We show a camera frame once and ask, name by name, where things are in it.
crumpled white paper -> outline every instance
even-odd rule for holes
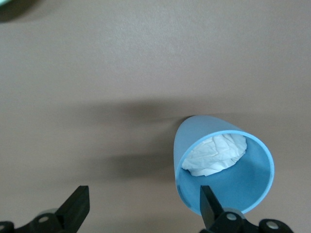
[[[189,153],[182,168],[192,176],[208,176],[235,165],[246,148],[246,138],[239,134],[210,137]]]

teal object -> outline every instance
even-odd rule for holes
[[[0,0],[0,6],[6,4],[6,3],[9,2],[9,1],[11,1],[11,0]]]
[[[207,138],[224,133],[246,137],[246,153],[234,166],[198,177],[182,169],[182,163],[191,150]],[[245,214],[265,198],[275,174],[272,155],[262,141],[212,116],[192,116],[179,126],[174,141],[174,170],[181,200],[199,215],[201,185],[209,185],[223,207],[238,209]]]

beige surface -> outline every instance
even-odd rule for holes
[[[247,218],[309,231],[311,1],[13,0],[0,20],[1,220],[87,184],[80,232],[199,232],[172,146],[182,119],[209,114],[275,159]]]

blue cup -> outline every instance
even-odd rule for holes
[[[198,177],[182,168],[185,158],[198,144],[224,133],[240,134],[246,138],[246,153],[234,166]],[[174,141],[174,169],[181,200],[198,215],[201,215],[201,185],[209,185],[223,207],[238,209],[245,214],[268,194],[275,172],[272,155],[263,142],[212,116],[192,116],[179,126]]]

